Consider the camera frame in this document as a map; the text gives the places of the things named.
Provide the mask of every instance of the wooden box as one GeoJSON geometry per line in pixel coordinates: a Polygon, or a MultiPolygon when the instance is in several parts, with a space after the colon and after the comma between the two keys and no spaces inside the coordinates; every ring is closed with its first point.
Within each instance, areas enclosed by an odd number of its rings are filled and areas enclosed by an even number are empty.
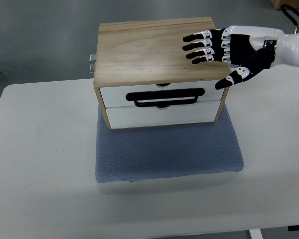
{"type": "Polygon", "coordinates": [[[270,0],[276,10],[280,10],[282,4],[289,4],[295,9],[299,9],[299,0],[270,0]]]}
{"type": "Polygon", "coordinates": [[[100,24],[94,88],[109,129],[217,122],[228,89],[215,84],[229,64],[193,65],[182,50],[206,29],[210,17],[100,24]]]}

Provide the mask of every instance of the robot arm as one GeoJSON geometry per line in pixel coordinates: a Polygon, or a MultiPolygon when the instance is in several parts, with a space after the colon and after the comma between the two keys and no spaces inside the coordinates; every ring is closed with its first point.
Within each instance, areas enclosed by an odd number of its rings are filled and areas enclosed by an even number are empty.
{"type": "Polygon", "coordinates": [[[209,61],[231,62],[239,67],[217,82],[222,89],[257,75],[264,69],[286,64],[299,66],[299,33],[287,35],[283,31],[266,27],[230,26],[206,30],[183,38],[192,42],[183,46],[193,64],[209,61]]]}

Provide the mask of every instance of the wood grain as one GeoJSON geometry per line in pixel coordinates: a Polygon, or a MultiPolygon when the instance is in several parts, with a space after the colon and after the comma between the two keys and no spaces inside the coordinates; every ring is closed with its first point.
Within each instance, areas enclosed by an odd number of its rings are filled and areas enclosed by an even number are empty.
{"type": "Polygon", "coordinates": [[[299,9],[299,0],[270,0],[276,10],[280,10],[282,4],[289,4],[295,9],[299,9]]]}
{"type": "Polygon", "coordinates": [[[192,65],[184,36],[214,29],[210,17],[100,24],[94,87],[221,79],[228,63],[192,65]]]}
{"type": "Polygon", "coordinates": [[[217,112],[215,120],[214,120],[214,123],[216,123],[218,121],[220,113],[223,110],[223,107],[224,107],[224,104],[225,104],[225,99],[227,97],[228,91],[229,91],[229,87],[225,88],[223,96],[222,96],[221,101],[220,101],[220,106],[219,106],[218,112],[217,112]]]}

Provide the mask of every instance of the black finger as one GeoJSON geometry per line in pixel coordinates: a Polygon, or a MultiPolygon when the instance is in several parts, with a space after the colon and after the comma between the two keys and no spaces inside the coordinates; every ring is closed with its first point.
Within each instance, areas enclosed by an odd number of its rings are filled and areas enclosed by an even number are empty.
{"type": "Polygon", "coordinates": [[[205,56],[203,56],[203,57],[198,57],[198,58],[192,60],[191,62],[192,62],[194,65],[196,65],[196,64],[198,64],[198,63],[205,62],[205,61],[207,61],[207,58],[206,58],[205,56]]]}
{"type": "Polygon", "coordinates": [[[203,34],[191,34],[189,36],[183,37],[184,42],[190,42],[190,41],[200,40],[200,39],[204,39],[203,34]]]}
{"type": "Polygon", "coordinates": [[[189,53],[186,55],[186,58],[187,59],[193,59],[197,56],[204,56],[205,55],[205,52],[204,51],[194,51],[192,53],[189,53]]]}
{"type": "Polygon", "coordinates": [[[224,89],[226,87],[230,87],[232,85],[233,85],[233,83],[231,83],[230,81],[226,80],[226,78],[224,78],[216,83],[215,88],[217,90],[220,90],[220,89],[224,89]]]}
{"type": "Polygon", "coordinates": [[[190,43],[186,46],[183,46],[183,50],[184,51],[190,51],[194,48],[197,48],[197,47],[205,47],[206,45],[203,43],[203,42],[197,42],[197,43],[190,43]]]}

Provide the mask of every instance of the white drawer front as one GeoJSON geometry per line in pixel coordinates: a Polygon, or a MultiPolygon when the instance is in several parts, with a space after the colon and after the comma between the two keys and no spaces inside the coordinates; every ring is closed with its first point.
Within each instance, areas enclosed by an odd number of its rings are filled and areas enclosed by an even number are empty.
{"type": "Polygon", "coordinates": [[[171,83],[166,87],[159,87],[157,85],[102,87],[100,88],[100,91],[105,107],[134,106],[134,102],[127,101],[125,98],[126,94],[131,92],[161,91],[188,88],[204,88],[205,94],[198,97],[197,101],[216,101],[221,99],[224,92],[224,90],[215,89],[215,84],[217,83],[217,81],[218,80],[171,83]]]}
{"type": "Polygon", "coordinates": [[[111,128],[132,128],[169,124],[212,122],[220,101],[197,102],[192,105],[157,107],[136,106],[106,108],[111,128]]]}

